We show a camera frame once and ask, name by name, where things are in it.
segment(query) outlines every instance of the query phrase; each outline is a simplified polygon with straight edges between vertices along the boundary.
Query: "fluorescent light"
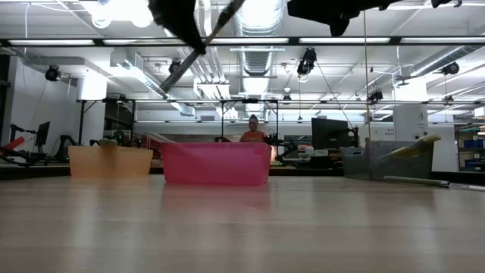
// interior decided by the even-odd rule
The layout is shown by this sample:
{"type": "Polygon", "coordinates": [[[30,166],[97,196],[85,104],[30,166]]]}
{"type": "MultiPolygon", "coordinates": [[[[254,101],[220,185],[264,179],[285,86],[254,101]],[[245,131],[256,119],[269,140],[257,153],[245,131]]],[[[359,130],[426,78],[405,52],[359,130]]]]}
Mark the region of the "fluorescent light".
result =
{"type": "Polygon", "coordinates": [[[104,39],[103,42],[109,46],[160,46],[160,45],[183,45],[180,39],[104,39]]]}
{"type": "MultiPolygon", "coordinates": [[[[388,43],[390,37],[368,37],[368,43],[388,43]]],[[[364,37],[300,38],[300,43],[365,43],[364,37]]]]}
{"type": "Polygon", "coordinates": [[[259,48],[232,48],[229,49],[231,52],[285,52],[286,49],[277,49],[277,48],[269,48],[269,49],[259,49],[259,48]]]}
{"type": "Polygon", "coordinates": [[[13,46],[93,46],[91,39],[45,39],[45,40],[8,40],[13,46]]]}
{"type": "Polygon", "coordinates": [[[485,42],[485,37],[409,37],[402,38],[401,43],[473,43],[485,42]]]}
{"type": "MultiPolygon", "coordinates": [[[[63,2],[70,2],[70,3],[73,3],[73,2],[78,2],[79,0],[62,0],[63,2]]],[[[35,2],[41,2],[41,3],[49,3],[49,2],[53,2],[55,4],[57,4],[57,2],[55,0],[0,0],[0,3],[35,3],[35,2]]]]}
{"type": "Polygon", "coordinates": [[[215,38],[212,40],[211,44],[285,44],[288,43],[288,38],[277,38],[277,37],[270,37],[270,38],[215,38]]]}

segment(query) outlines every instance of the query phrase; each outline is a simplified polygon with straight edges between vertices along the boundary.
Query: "security camera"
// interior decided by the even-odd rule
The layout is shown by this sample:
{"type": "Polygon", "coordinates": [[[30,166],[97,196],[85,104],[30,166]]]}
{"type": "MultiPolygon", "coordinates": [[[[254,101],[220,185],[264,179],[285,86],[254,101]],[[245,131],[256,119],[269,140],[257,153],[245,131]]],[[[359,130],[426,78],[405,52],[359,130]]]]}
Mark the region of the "security camera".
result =
{"type": "Polygon", "coordinates": [[[315,53],[315,49],[306,49],[303,58],[300,60],[298,65],[298,69],[296,72],[298,76],[305,76],[310,74],[310,71],[313,70],[314,63],[317,61],[317,53],[315,53]]]}
{"type": "Polygon", "coordinates": [[[49,65],[45,72],[45,79],[51,82],[58,82],[62,78],[62,73],[59,71],[58,65],[49,65]]]}
{"type": "Polygon", "coordinates": [[[182,63],[182,61],[180,59],[174,59],[174,60],[172,60],[172,64],[168,68],[168,71],[170,72],[170,74],[172,74],[173,72],[175,72],[175,70],[180,66],[181,63],[182,63]]]}
{"type": "Polygon", "coordinates": [[[455,75],[460,71],[460,66],[456,62],[446,65],[441,69],[444,75],[455,75]]]}

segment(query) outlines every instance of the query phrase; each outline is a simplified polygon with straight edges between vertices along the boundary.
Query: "table surface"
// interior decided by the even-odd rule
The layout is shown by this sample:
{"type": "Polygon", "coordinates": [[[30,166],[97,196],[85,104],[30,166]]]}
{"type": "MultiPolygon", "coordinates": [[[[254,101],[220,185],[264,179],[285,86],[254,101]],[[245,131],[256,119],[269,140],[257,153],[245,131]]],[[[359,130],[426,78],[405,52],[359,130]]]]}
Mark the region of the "table surface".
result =
{"type": "Polygon", "coordinates": [[[483,272],[485,193],[341,177],[0,182],[0,272],[483,272]]]}

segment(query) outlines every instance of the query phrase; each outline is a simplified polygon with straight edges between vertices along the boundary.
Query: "computer monitor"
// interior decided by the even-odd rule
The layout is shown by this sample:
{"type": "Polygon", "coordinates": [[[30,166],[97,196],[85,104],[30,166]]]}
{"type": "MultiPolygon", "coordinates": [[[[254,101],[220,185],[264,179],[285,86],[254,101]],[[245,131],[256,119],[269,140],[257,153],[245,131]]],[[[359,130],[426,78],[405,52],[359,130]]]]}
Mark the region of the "computer monitor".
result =
{"type": "Polygon", "coordinates": [[[49,133],[49,127],[51,126],[51,122],[47,121],[43,124],[39,125],[39,129],[37,129],[36,135],[36,146],[42,147],[47,142],[47,134],[49,133]]]}
{"type": "Polygon", "coordinates": [[[312,118],[311,134],[313,135],[313,148],[315,150],[350,146],[347,121],[312,118]]]}

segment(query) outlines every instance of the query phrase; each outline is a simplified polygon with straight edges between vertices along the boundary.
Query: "red object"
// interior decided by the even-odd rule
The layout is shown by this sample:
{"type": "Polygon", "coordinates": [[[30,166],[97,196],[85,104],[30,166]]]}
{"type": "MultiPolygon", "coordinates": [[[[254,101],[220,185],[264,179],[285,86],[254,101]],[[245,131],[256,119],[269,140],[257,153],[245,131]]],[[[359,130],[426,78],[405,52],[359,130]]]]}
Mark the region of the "red object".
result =
{"type": "Polygon", "coordinates": [[[25,139],[23,138],[23,136],[21,136],[3,147],[7,149],[15,149],[24,142],[25,142],[25,139]]]}
{"type": "Polygon", "coordinates": [[[169,184],[262,185],[271,147],[265,143],[162,143],[169,184]]]}

